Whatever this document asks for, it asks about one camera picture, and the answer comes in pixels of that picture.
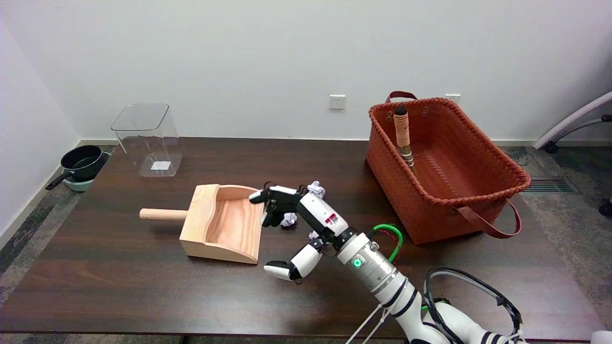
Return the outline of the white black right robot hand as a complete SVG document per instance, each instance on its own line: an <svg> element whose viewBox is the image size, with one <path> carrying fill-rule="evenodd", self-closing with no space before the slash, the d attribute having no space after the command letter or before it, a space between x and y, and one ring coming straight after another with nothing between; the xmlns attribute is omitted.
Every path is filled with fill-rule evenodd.
<svg viewBox="0 0 612 344"><path fill-rule="evenodd" d="M278 226L285 214L297 213L313 229L309 242L288 263L273 260L264 265L267 274L278 279L300 282L317 266L325 246L339 253L357 234L326 201L306 191L267 186L252 193L249 201L264 205L263 227Z"/></svg>

